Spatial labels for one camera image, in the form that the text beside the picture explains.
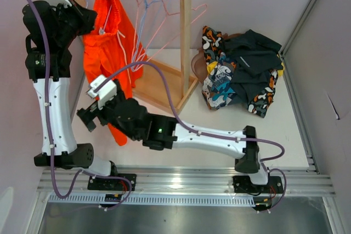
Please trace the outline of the bright orange shorts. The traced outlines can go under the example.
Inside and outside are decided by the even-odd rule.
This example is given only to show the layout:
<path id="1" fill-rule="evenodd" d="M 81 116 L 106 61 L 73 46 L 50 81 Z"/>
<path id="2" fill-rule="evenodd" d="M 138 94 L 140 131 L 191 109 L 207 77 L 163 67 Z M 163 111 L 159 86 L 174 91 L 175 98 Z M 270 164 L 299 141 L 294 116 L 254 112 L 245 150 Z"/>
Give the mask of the bright orange shorts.
<path id="1" fill-rule="evenodd" d="M 134 51 L 144 52 L 141 44 L 134 46 L 137 35 L 120 0 L 95 0 L 93 10 L 97 12 L 94 30 L 83 36 L 83 68 L 88 83 L 130 64 Z"/>

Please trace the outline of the blue patterned shorts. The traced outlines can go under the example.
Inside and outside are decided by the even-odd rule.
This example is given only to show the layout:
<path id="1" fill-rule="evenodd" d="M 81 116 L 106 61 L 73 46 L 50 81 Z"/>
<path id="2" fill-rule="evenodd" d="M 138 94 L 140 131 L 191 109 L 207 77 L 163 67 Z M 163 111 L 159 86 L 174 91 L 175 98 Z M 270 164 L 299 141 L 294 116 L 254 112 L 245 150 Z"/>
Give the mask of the blue patterned shorts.
<path id="1" fill-rule="evenodd" d="M 221 52 L 217 60 L 225 58 L 227 58 L 225 53 Z M 231 79 L 232 75 L 225 73 L 224 70 L 214 69 L 208 73 L 202 85 L 202 96 L 210 110 L 219 110 L 229 105 L 242 103 L 238 94 L 231 87 Z"/>

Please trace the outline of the yellow shorts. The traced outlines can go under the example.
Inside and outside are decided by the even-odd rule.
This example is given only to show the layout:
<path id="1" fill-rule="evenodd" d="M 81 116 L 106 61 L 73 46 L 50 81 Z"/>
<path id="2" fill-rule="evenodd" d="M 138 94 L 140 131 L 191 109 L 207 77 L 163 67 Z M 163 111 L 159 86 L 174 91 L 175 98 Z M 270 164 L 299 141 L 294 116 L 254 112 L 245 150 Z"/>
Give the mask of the yellow shorts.
<path id="1" fill-rule="evenodd" d="M 208 73 L 214 69 L 224 70 L 233 77 L 250 78 L 268 76 L 273 71 L 284 70 L 284 65 L 277 55 L 240 55 L 233 58 L 219 59 L 207 66 Z"/>

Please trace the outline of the orange grey camouflage shorts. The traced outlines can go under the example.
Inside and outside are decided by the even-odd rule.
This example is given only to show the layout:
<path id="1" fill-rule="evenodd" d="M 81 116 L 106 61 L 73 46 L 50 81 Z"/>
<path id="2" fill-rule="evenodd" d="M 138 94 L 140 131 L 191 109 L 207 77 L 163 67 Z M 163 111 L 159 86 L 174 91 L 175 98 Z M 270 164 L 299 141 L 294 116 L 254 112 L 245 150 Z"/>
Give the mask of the orange grey camouflage shorts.
<path id="1" fill-rule="evenodd" d="M 242 104 L 248 112 L 264 118 L 284 70 L 280 49 L 279 43 L 253 30 L 228 35 L 204 26 L 202 96 L 208 108 Z"/>

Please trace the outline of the dark navy shorts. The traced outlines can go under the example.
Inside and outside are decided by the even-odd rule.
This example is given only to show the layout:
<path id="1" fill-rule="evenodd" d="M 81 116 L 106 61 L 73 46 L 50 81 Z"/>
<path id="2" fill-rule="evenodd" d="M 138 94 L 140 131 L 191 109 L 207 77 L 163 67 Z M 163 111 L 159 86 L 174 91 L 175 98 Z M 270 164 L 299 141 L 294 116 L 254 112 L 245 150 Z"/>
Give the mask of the dark navy shorts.
<path id="1" fill-rule="evenodd" d="M 281 70 L 281 44 L 252 30 L 225 37 L 224 52 L 236 63 L 230 85 L 245 103 L 251 102 L 270 84 L 270 72 Z"/>

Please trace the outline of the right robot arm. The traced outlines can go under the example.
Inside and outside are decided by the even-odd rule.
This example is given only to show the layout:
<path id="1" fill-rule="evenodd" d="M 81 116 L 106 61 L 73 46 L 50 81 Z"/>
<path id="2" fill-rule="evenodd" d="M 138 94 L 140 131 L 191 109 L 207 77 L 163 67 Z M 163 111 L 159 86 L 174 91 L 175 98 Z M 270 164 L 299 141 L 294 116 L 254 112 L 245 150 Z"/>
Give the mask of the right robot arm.
<path id="1" fill-rule="evenodd" d="M 97 118 L 101 125 L 109 124 L 152 150 L 200 149 L 230 156 L 235 160 L 235 170 L 240 173 L 233 178 L 237 193 L 257 196 L 281 187 L 281 180 L 271 176 L 259 159 L 259 141 L 254 127 L 248 125 L 237 132 L 205 130 L 174 117 L 149 113 L 135 99 L 125 97 L 118 80 L 108 81 L 95 92 L 104 80 L 104 76 L 99 76 L 90 84 L 88 95 L 95 102 L 77 111 L 90 132 L 96 128 L 94 119 Z"/>

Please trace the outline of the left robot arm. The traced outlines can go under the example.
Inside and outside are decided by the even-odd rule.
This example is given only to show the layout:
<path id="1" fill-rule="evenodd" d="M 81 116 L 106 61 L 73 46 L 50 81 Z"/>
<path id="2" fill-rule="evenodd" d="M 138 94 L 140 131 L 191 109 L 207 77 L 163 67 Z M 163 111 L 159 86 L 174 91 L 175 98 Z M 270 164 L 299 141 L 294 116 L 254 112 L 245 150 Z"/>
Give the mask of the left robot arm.
<path id="1" fill-rule="evenodd" d="M 92 144 L 78 144 L 73 135 L 69 46 L 77 36 L 94 29 L 97 13 L 75 0 L 68 1 L 69 5 L 34 1 L 37 13 L 28 4 L 22 9 L 29 31 L 25 39 L 25 65 L 38 97 L 43 130 L 42 150 L 33 160 L 37 167 L 83 169 L 100 175 L 100 184 L 113 190 L 119 183 L 114 162 L 96 156 Z"/>

